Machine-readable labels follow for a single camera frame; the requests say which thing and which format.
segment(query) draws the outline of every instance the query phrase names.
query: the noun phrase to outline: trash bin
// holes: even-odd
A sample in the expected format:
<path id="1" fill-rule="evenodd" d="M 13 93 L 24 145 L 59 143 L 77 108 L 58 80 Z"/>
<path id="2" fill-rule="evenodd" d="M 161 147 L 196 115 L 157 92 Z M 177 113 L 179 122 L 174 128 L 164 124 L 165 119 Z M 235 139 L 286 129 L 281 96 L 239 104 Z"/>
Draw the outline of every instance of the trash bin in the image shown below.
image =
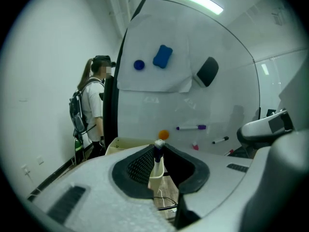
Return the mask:
<path id="1" fill-rule="evenodd" d="M 105 155 L 110 155 L 113 153 L 117 153 L 119 151 L 130 149 L 138 146 L 143 145 L 150 145 L 154 144 L 154 140 L 147 140 L 147 139 L 136 139 L 136 138 L 124 138 L 124 137 L 116 137 L 111 144 L 107 147 Z M 159 164 L 159 174 L 154 176 L 154 170 L 150 173 L 150 187 L 154 191 L 154 195 L 158 193 L 159 186 L 161 184 L 163 174 L 164 174 L 164 160 L 161 158 Z"/>

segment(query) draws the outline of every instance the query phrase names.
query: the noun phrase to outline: woman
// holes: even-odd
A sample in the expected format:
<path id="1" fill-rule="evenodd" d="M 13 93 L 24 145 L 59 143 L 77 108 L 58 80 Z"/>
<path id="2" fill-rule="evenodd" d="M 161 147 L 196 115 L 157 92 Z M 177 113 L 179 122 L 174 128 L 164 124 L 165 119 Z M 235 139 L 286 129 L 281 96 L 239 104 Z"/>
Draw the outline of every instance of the woman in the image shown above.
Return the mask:
<path id="1" fill-rule="evenodd" d="M 110 64 L 107 61 L 98 59 L 89 59 L 82 79 L 77 86 L 82 93 L 82 112 L 85 116 L 88 138 L 92 141 L 93 150 L 88 159 L 98 157 L 102 150 L 100 144 L 103 140 L 103 101 L 100 94 L 104 93 L 104 85 L 102 83 L 93 82 L 86 86 L 89 79 L 95 78 L 102 82 L 110 73 Z"/>

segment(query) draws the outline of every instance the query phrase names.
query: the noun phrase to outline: orange magnet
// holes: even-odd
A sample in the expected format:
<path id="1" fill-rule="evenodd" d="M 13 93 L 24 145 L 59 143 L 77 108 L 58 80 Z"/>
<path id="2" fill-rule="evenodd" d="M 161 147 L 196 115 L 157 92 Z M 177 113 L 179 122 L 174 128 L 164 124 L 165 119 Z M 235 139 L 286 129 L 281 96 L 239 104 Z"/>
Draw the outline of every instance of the orange magnet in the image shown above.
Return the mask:
<path id="1" fill-rule="evenodd" d="M 159 139 L 167 140 L 169 138 L 169 131 L 168 130 L 161 130 L 159 132 Z"/>

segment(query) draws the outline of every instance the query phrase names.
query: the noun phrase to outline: blue magnet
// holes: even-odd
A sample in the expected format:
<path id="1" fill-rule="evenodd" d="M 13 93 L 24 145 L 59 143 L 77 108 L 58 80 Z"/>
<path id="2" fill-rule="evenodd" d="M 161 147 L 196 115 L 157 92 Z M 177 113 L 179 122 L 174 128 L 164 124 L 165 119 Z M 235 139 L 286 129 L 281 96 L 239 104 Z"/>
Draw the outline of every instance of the blue magnet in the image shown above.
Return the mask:
<path id="1" fill-rule="evenodd" d="M 145 67 L 144 61 L 142 61 L 142 60 L 136 60 L 136 61 L 134 62 L 134 68 L 135 68 L 136 70 L 140 71 L 140 70 L 144 69 L 144 67 Z"/>

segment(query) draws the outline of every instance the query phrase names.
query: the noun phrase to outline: purple marker cap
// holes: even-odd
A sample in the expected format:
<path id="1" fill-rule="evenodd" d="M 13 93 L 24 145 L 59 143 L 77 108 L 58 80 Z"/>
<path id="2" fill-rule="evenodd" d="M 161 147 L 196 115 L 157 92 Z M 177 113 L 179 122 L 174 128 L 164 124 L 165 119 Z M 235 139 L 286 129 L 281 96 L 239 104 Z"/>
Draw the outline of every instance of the purple marker cap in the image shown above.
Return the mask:
<path id="1" fill-rule="evenodd" d="M 205 130 L 206 129 L 206 125 L 198 125 L 197 128 L 199 130 Z"/>

